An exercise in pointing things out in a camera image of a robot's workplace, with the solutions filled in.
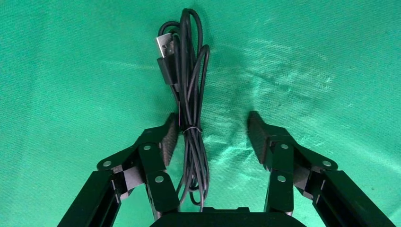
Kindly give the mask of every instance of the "black bracket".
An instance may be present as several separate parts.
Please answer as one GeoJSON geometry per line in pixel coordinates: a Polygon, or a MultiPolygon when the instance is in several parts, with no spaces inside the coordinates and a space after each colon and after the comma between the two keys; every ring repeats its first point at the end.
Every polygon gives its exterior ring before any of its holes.
{"type": "Polygon", "coordinates": [[[176,119],[170,114],[164,125],[145,129],[132,146],[101,160],[58,226],[112,226],[121,200],[143,183],[155,220],[178,212],[178,196],[166,173],[178,138],[176,119]]]}
{"type": "Polygon", "coordinates": [[[328,227],[395,226],[333,160],[299,145],[289,132],[266,124],[252,111],[248,137],[260,164],[270,171],[265,212],[292,215],[294,185],[328,227]]]}

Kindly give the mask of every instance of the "usb cable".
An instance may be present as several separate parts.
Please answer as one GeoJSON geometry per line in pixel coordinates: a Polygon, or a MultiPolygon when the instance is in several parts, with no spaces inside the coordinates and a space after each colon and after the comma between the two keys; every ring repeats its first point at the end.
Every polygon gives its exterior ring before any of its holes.
{"type": "Polygon", "coordinates": [[[185,151],[183,175],[177,187],[182,204],[189,193],[202,212],[209,190],[209,165],[202,139],[201,109],[209,61],[209,46],[203,45],[202,24],[193,9],[184,9],[180,22],[164,23],[156,38],[160,51],[157,59],[163,78],[171,87],[178,107],[178,124],[185,151]],[[197,27],[197,45],[193,45],[191,16],[197,27]],[[199,193],[199,201],[194,193],[199,193]]]}

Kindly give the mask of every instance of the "usb-a connector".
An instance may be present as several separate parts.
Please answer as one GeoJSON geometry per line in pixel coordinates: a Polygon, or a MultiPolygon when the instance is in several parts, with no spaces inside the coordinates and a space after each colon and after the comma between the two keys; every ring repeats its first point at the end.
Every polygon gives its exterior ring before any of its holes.
{"type": "Polygon", "coordinates": [[[159,48],[160,57],[165,58],[174,53],[173,34],[167,33],[156,37],[156,43],[159,48]]]}
{"type": "Polygon", "coordinates": [[[176,87],[177,74],[175,71],[174,42],[173,34],[167,33],[156,37],[156,44],[159,48],[160,58],[157,59],[160,71],[162,72],[164,81],[168,85],[176,87]]]}

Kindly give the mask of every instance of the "screw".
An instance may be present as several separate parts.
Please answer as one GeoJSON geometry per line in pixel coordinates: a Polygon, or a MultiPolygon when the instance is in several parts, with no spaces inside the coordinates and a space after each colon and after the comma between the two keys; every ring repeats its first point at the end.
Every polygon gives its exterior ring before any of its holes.
{"type": "Polygon", "coordinates": [[[104,166],[104,167],[108,167],[108,166],[111,165],[111,164],[112,164],[111,161],[105,161],[105,162],[103,163],[103,166],[104,166]]]}
{"type": "Polygon", "coordinates": [[[331,163],[330,163],[329,161],[326,161],[326,160],[325,160],[325,161],[323,161],[322,163],[323,163],[323,165],[325,165],[325,166],[331,166],[331,163]]]}
{"type": "Polygon", "coordinates": [[[280,182],[285,182],[285,181],[286,181],[286,178],[285,178],[284,176],[279,175],[279,176],[277,177],[277,180],[280,181],[280,182]]]}
{"type": "Polygon", "coordinates": [[[164,178],[163,178],[162,176],[157,176],[157,177],[155,178],[156,183],[162,183],[163,180],[164,180],[164,178]]]}

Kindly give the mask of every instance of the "green cloth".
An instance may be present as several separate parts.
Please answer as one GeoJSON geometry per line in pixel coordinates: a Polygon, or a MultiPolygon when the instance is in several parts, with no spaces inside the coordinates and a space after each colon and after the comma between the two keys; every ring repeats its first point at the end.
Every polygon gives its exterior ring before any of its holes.
{"type": "MultiPolygon", "coordinates": [[[[335,160],[401,226],[399,0],[3,1],[0,226],[57,225],[98,161],[175,110],[154,38],[183,8],[199,13],[211,46],[206,206],[263,211],[269,173],[245,125],[256,110],[335,160]]],[[[175,185],[182,160],[180,138],[175,185]]],[[[189,198],[182,207],[197,209],[189,198]]],[[[294,217],[323,225],[297,191],[294,217]]],[[[152,222],[141,186],[115,226],[152,222]]]]}

